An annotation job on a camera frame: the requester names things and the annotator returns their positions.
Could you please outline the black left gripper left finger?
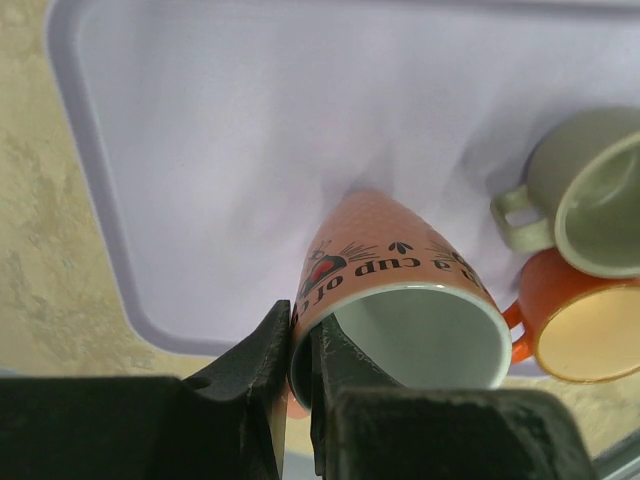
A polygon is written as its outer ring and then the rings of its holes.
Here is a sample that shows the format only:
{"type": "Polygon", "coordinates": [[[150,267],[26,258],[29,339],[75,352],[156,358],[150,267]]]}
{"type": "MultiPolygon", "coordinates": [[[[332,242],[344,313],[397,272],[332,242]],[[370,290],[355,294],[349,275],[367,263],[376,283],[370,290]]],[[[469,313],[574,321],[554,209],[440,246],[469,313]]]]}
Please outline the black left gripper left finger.
{"type": "Polygon", "coordinates": [[[5,377],[5,479],[278,479],[290,304],[196,373],[5,377]]]}

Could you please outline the red handled white cup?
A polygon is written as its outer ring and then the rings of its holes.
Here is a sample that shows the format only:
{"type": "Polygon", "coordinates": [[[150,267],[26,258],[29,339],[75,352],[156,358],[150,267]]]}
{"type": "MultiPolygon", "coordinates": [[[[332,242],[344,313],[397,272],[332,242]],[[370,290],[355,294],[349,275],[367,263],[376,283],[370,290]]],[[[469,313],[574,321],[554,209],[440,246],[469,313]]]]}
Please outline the red handled white cup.
{"type": "Polygon", "coordinates": [[[497,388],[512,362],[510,329],[475,270],[419,215],[377,191],[347,196],[306,253],[289,370],[304,409],[310,335],[329,321],[413,389],[497,388]]]}

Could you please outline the olive green cup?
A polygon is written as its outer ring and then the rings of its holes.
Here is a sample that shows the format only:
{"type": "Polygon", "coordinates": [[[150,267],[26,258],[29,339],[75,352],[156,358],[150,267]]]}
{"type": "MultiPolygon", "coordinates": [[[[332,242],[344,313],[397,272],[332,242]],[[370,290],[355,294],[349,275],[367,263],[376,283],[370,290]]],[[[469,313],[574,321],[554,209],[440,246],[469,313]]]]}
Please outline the olive green cup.
{"type": "Polygon", "coordinates": [[[577,113],[533,149],[523,184],[495,196],[490,211],[518,253],[551,247],[602,278],[639,274],[639,110],[577,113]]]}

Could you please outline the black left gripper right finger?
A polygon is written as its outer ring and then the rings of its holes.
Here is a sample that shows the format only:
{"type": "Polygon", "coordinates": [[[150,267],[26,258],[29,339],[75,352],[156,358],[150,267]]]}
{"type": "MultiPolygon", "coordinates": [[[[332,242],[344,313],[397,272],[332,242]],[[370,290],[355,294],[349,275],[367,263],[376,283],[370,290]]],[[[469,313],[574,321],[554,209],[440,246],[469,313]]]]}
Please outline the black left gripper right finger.
{"type": "Polygon", "coordinates": [[[311,345],[311,440],[323,479],[594,479],[568,409],[532,389],[416,390],[336,320],[311,345]]]}

